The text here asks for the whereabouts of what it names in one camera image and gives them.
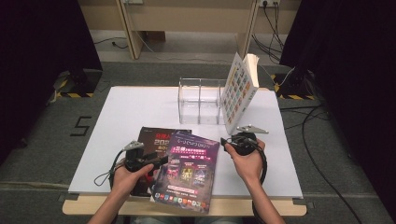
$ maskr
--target magazine cover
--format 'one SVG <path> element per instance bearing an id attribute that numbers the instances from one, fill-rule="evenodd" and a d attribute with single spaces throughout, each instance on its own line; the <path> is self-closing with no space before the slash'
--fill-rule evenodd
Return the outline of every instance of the magazine cover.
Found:
<path id="1" fill-rule="evenodd" d="M 174 133 L 153 187 L 156 203 L 209 213 L 219 142 L 190 133 Z"/>
<path id="2" fill-rule="evenodd" d="M 191 133 L 191 130 L 142 127 L 140 129 L 140 134 L 137 141 L 144 144 L 143 155 L 157 152 L 157 157 L 162 158 L 166 154 L 166 149 L 168 149 L 168 144 L 172 133 L 177 131 Z M 132 195 L 139 197 L 151 196 L 151 194 L 148 193 L 148 188 L 151 181 L 152 176 L 144 175 L 140 177 L 136 185 L 134 186 Z"/>

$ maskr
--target wall outlet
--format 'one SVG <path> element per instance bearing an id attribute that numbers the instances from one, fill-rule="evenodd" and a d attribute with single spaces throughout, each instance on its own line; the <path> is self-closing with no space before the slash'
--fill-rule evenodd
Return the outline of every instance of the wall outlet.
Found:
<path id="1" fill-rule="evenodd" d="M 267 7 L 275 7 L 275 4 L 279 6 L 280 0 L 261 0 L 260 1 L 260 7 L 263 7 L 263 2 L 267 2 Z"/>

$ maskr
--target hand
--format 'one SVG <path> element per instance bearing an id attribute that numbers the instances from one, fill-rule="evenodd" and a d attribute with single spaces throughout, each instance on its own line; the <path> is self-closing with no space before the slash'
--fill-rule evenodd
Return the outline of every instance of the hand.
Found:
<path id="1" fill-rule="evenodd" d="M 259 143 L 259 147 L 264 150 L 265 143 L 260 139 L 257 139 L 257 142 Z M 262 174 L 262 156 L 257 150 L 254 150 L 246 156 L 241 156 L 230 144 L 227 143 L 224 147 L 233 159 L 236 172 L 246 184 L 250 181 L 260 181 L 260 176 Z"/>
<path id="2" fill-rule="evenodd" d="M 142 167 L 140 170 L 131 173 L 125 168 L 125 166 L 122 165 L 116 170 L 114 175 L 113 189 L 111 191 L 120 193 L 123 197 L 125 197 L 126 200 L 140 176 L 147 174 L 153 168 L 154 165 L 149 164 Z"/>

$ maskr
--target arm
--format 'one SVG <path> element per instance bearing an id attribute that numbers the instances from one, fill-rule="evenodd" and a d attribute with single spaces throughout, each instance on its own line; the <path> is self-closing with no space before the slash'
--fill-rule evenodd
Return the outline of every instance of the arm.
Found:
<path id="1" fill-rule="evenodd" d="M 111 223 L 124 202 L 129 198 L 130 192 L 139 177 L 148 173 L 152 168 L 153 165 L 149 164 L 134 173 L 129 172 L 124 166 L 117 169 L 113 189 L 88 223 Z"/>
<path id="2" fill-rule="evenodd" d="M 264 149 L 264 142 L 260 139 L 257 139 L 257 141 L 259 146 Z M 230 144 L 226 144 L 225 148 L 233 159 L 236 172 L 245 182 L 256 210 L 262 220 L 268 224 L 285 223 L 260 183 L 260 175 L 262 173 L 262 158 L 260 153 L 254 150 L 249 155 L 240 156 Z"/>

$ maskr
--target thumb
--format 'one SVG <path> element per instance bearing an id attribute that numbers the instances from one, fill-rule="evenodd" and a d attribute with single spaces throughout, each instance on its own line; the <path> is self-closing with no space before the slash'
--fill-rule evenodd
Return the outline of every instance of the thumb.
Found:
<path id="1" fill-rule="evenodd" d="M 154 164 L 147 164 L 143 166 L 140 170 L 136 171 L 135 173 L 139 176 L 145 175 L 146 173 L 150 172 L 154 168 Z"/>
<path id="2" fill-rule="evenodd" d="M 225 149 L 227 150 L 227 152 L 230 154 L 231 157 L 233 157 L 236 153 L 235 148 L 233 148 L 233 146 L 231 146 L 230 144 L 226 143 L 224 145 Z"/>

